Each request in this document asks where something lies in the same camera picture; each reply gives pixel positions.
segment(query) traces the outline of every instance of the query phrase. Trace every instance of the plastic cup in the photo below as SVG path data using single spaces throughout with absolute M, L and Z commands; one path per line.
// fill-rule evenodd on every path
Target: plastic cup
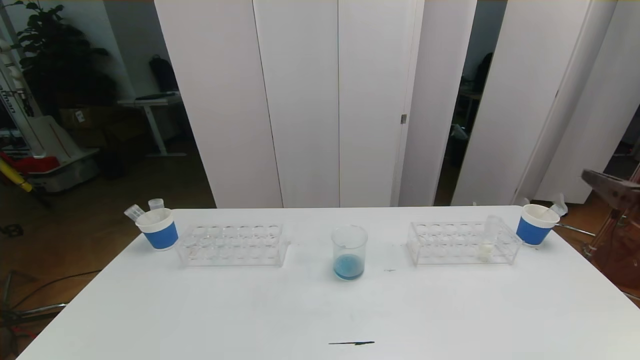
M 547 234 L 560 221 L 560 216 L 554 211 L 547 211 L 542 205 L 529 204 L 522 208 L 520 223 L 516 234 L 530 246 L 538 246 Z
M 342 280 L 355 280 L 364 272 L 367 231 L 348 225 L 333 230 L 333 272 Z
M 170 249 L 178 240 L 178 231 L 170 209 L 155 209 L 144 213 L 136 225 L 156 250 Z

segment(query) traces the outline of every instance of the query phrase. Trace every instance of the glass beaker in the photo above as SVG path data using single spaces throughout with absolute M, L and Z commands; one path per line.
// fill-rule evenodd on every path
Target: glass beaker
M 333 272 L 343 280 L 355 280 L 364 272 L 367 231 L 360 226 L 338 227 L 331 233 Z

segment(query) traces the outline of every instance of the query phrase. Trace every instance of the metal stand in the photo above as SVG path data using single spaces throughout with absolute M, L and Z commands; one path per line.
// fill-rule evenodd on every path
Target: metal stand
M 0 322 L 0 327 L 13 327 L 24 323 L 35 322 L 47 318 L 54 318 L 57 314 L 60 313 L 60 311 L 62 311 L 64 307 L 67 306 L 66 302 L 61 302 L 59 304 L 36 307 L 35 309 L 22 311 L 13 310 L 11 308 L 11 305 L 9 305 L 9 292 L 11 290 L 11 281 L 14 276 L 21 276 L 28 281 L 36 280 L 35 277 L 29 274 L 17 272 L 15 270 L 9 271 L 9 274 L 6 276 L 6 280 L 4 282 L 4 293 L 1 306 L 2 321 Z
M 159 154 L 149 154 L 147 156 L 186 156 L 184 152 L 174 152 L 168 153 L 166 151 L 166 147 L 164 146 L 164 140 L 162 140 L 162 135 L 160 135 L 160 129 L 158 129 L 158 124 L 156 122 L 156 118 L 154 117 L 154 112 L 151 110 L 151 106 L 144 106 L 145 114 L 147 115 L 147 120 L 149 121 L 149 126 L 151 127 L 151 132 L 154 135 L 154 140 L 156 141 L 156 145 L 158 146 Z

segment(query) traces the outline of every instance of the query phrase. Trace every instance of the test tube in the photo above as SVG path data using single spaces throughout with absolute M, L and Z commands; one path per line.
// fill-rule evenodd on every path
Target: test tube
M 133 204 L 124 211 L 124 214 L 127 215 L 134 222 L 138 220 L 138 218 L 145 214 L 145 211 L 142 210 L 137 204 Z
M 149 200 L 149 210 L 164 209 L 163 199 L 151 199 Z

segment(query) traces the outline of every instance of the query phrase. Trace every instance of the black backpack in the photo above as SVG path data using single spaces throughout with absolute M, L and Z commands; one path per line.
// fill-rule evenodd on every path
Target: black backpack
M 178 91 L 178 82 L 175 80 L 171 63 L 161 58 L 160 55 L 154 55 L 149 61 L 149 66 L 151 72 L 154 73 L 160 92 Z

